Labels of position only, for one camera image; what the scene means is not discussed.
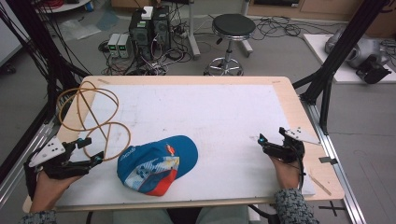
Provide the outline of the grey machine part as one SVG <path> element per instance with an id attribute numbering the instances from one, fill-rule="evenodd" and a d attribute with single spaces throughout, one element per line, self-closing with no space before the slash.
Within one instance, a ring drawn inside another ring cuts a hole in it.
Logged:
<path id="1" fill-rule="evenodd" d="M 326 53 L 332 51 L 343 32 L 344 29 L 340 28 L 327 40 L 325 43 Z M 358 68 L 370 56 L 373 56 L 375 61 L 380 65 L 385 65 L 389 61 L 389 56 L 380 48 L 380 43 L 375 39 L 364 36 L 346 56 L 345 62 L 352 68 Z"/>

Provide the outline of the black machine part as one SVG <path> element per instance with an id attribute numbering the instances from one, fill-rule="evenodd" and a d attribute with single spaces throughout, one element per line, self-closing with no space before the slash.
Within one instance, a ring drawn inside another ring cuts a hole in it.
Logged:
<path id="1" fill-rule="evenodd" d="M 367 84 L 375 84 L 390 74 L 390 71 L 381 65 L 374 55 L 370 55 L 358 66 L 356 75 Z"/>

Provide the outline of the clear plastic sheet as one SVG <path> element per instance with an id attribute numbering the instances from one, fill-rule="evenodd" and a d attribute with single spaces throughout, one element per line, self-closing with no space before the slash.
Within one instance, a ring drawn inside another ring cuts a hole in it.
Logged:
<path id="1" fill-rule="evenodd" d="M 109 30 L 119 19 L 113 11 L 105 11 L 96 24 L 83 25 L 79 20 L 69 20 L 62 22 L 59 28 L 64 40 L 80 40 Z"/>

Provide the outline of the white floor platform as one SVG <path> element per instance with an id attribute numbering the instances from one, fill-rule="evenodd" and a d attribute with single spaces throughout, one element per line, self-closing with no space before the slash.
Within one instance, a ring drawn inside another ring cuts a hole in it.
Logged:
<path id="1" fill-rule="evenodd" d="M 331 35 L 311 35 L 304 34 L 304 41 L 312 52 L 316 55 L 320 63 L 324 63 L 328 54 L 325 52 L 325 44 Z M 390 74 L 379 81 L 379 84 L 396 84 L 396 72 L 394 72 L 387 64 L 385 69 Z M 364 81 L 356 75 L 356 70 L 347 63 L 343 63 L 333 77 L 333 82 L 337 84 L 364 84 Z"/>

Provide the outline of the grey power supply unit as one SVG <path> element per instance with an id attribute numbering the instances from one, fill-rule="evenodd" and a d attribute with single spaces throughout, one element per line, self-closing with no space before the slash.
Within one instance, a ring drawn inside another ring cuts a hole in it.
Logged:
<path id="1" fill-rule="evenodd" d="M 120 34 L 112 34 L 107 42 L 109 53 L 113 58 L 118 58 L 120 56 L 117 48 L 119 39 L 120 39 Z"/>
<path id="2" fill-rule="evenodd" d="M 121 58 L 126 59 L 130 57 L 132 45 L 130 37 L 127 34 L 120 35 L 117 47 Z"/>

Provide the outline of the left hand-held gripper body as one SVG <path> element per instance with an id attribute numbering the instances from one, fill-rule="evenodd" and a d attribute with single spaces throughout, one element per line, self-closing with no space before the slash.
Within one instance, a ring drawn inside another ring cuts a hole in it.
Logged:
<path id="1" fill-rule="evenodd" d="M 64 143 L 57 137 L 51 138 L 42 148 L 36 150 L 23 165 L 28 180 L 35 180 L 40 169 L 49 178 L 66 179 L 73 176 L 86 175 L 90 170 L 84 169 L 81 161 L 70 161 L 73 152 L 67 152 Z"/>

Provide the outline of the blue printed cap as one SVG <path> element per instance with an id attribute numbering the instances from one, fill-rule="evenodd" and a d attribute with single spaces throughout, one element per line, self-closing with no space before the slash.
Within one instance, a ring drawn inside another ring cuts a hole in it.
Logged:
<path id="1" fill-rule="evenodd" d="M 118 158 L 117 175 L 125 187 L 149 196 L 163 196 L 197 161 L 195 143 L 186 135 L 176 135 L 129 146 Z"/>

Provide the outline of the person's left hand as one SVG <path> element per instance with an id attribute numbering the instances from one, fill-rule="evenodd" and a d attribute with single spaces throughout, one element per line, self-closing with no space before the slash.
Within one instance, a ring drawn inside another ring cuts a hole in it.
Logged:
<path id="1" fill-rule="evenodd" d="M 41 171 L 38 174 L 35 196 L 32 200 L 29 212 L 36 213 L 52 210 L 69 186 L 79 179 L 80 176 L 73 176 L 66 179 L 53 179 L 49 178 L 44 171 Z"/>

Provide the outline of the black metal frame stand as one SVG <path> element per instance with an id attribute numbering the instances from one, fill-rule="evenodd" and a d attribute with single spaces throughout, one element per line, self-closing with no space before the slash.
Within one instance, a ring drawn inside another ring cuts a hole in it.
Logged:
<path id="1" fill-rule="evenodd" d="M 300 95 L 308 105 L 315 105 L 322 94 L 318 124 L 326 135 L 329 134 L 328 113 L 333 77 L 387 2 L 388 0 L 363 0 L 322 66 L 315 73 L 292 84 L 294 89 L 309 84 L 307 90 Z"/>
<path id="2" fill-rule="evenodd" d="M 5 1 L 28 38 L 21 36 L 19 27 L 1 9 L 0 19 L 17 37 L 47 81 L 47 119 L 56 116 L 59 121 L 63 121 L 71 106 L 72 94 L 77 92 L 81 80 L 90 73 L 67 61 L 62 55 L 52 40 L 49 29 L 42 21 L 40 9 L 32 3 L 32 0 Z"/>

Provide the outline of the black tape cross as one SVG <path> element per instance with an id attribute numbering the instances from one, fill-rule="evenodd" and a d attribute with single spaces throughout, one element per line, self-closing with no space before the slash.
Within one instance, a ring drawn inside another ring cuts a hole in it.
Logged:
<path id="1" fill-rule="evenodd" d="M 342 206 L 335 206 L 334 203 L 333 203 L 333 201 L 329 201 L 329 204 L 328 204 L 328 205 L 320 205 L 318 208 L 319 208 L 320 210 L 330 210 L 330 211 L 332 211 L 332 213 L 333 213 L 333 215 L 334 215 L 335 217 L 338 216 L 338 213 L 339 213 L 339 212 L 345 211 L 345 210 L 346 210 L 345 207 L 342 207 Z"/>

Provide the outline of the white table leg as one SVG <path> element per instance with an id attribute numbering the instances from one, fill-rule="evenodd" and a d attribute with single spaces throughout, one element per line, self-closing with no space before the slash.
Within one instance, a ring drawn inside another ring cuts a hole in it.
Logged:
<path id="1" fill-rule="evenodd" d="M 194 35 L 194 0 L 188 0 L 189 6 L 189 30 L 188 30 L 188 40 L 191 46 L 192 58 L 196 61 L 201 57 L 201 52 L 199 50 L 197 41 Z"/>

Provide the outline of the person's right hand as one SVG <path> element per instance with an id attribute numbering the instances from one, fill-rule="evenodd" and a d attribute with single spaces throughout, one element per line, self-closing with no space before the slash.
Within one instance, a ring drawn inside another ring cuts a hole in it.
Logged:
<path id="1" fill-rule="evenodd" d="M 282 189 L 297 189 L 300 183 L 300 168 L 297 161 L 285 163 L 271 157 L 276 169 L 276 179 Z"/>

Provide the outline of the black computer tower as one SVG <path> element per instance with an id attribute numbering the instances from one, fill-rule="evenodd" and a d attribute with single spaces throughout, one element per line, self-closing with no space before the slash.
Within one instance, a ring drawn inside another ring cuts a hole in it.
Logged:
<path id="1" fill-rule="evenodd" d="M 141 18 L 142 9 L 136 10 L 131 18 L 129 34 L 132 39 L 134 53 L 139 54 L 145 60 L 151 60 L 151 42 L 153 40 L 152 21 Z"/>
<path id="2" fill-rule="evenodd" d="M 156 7 L 152 20 L 157 45 L 162 49 L 170 49 L 169 6 Z"/>

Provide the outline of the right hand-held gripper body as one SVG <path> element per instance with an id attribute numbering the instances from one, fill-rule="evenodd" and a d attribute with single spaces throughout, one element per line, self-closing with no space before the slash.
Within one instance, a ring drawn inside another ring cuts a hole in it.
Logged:
<path id="1" fill-rule="evenodd" d="M 264 152 L 270 157 L 277 158 L 285 163 L 291 163 L 294 161 L 301 161 L 305 154 L 304 143 L 310 143 L 319 145 L 320 141 L 314 135 L 303 130 L 301 127 L 294 129 L 285 129 L 287 135 L 293 139 L 293 143 L 290 146 L 284 146 L 283 143 L 279 152 Z"/>

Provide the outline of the aluminium rail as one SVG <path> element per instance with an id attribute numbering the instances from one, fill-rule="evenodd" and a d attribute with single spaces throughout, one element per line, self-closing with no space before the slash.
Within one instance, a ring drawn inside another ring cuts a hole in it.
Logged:
<path id="1" fill-rule="evenodd" d="M 28 157 L 39 147 L 43 146 L 55 133 L 57 125 L 52 121 L 40 123 L 33 128 L 29 128 L 17 144 L 17 149 L 21 152 L 17 160 L 11 165 L 9 173 L 0 184 L 0 209 L 11 204 L 13 196 L 27 195 L 23 164 Z"/>
<path id="2" fill-rule="evenodd" d="M 326 156 L 332 159 L 331 165 L 335 171 L 335 174 L 340 182 L 340 185 L 344 191 L 344 198 L 342 202 L 346 207 L 347 214 L 352 224 L 367 224 L 365 217 L 361 211 L 359 203 L 354 195 L 353 189 L 350 186 L 347 175 L 343 169 L 342 163 L 338 158 L 336 150 L 333 146 L 332 140 L 323 129 L 319 126 L 320 113 L 315 105 L 309 105 L 306 102 L 302 102 L 307 116 L 314 127 L 314 130 L 318 136 L 321 145 L 324 148 Z"/>

